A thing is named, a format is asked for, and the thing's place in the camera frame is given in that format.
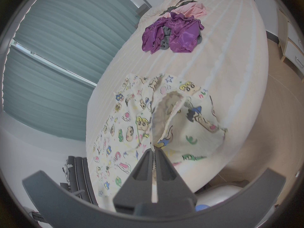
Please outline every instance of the striped bed sheet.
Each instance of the striped bed sheet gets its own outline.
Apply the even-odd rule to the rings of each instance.
[[[141,21],[135,33],[113,58],[88,103],[86,151],[93,190],[98,196],[93,144],[115,105],[117,91],[128,73],[154,77],[169,73],[209,90],[218,122],[228,129],[222,146],[200,161],[176,169],[195,192],[207,184],[240,150],[258,115],[268,76],[265,27],[254,0],[196,0],[207,15],[203,41],[192,53],[141,49],[142,34],[160,16]]]

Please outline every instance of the purple satin garment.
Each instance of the purple satin garment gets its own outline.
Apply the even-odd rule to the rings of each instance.
[[[182,13],[171,12],[170,15],[165,24],[171,28],[170,49],[174,52],[192,52],[197,45],[199,30],[204,29],[201,21],[194,19],[194,16],[185,18]]]
[[[165,36],[163,26],[168,18],[161,17],[155,23],[145,29],[142,36],[142,50],[151,51],[151,54],[159,50],[161,41]]]

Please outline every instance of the dark baseboard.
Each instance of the dark baseboard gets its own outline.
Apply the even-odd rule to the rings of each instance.
[[[270,33],[269,31],[266,31],[266,36],[267,36],[267,39],[272,40],[276,44],[279,44],[279,38],[276,35]]]

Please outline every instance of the drawer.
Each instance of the drawer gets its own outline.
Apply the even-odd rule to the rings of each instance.
[[[291,60],[302,73],[304,72],[304,55],[290,41],[287,42],[285,56]]]
[[[288,22],[288,38],[290,40],[292,40],[300,48],[300,50],[304,53],[304,47],[302,45],[303,42],[298,37],[298,34],[297,34],[295,28],[289,22]]]

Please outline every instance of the floor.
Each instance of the floor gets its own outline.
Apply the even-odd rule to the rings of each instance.
[[[304,163],[304,84],[288,59],[281,62],[282,51],[271,40],[268,53],[267,88],[256,122],[242,149],[210,184],[252,181],[271,168],[286,177],[276,203],[280,204]]]

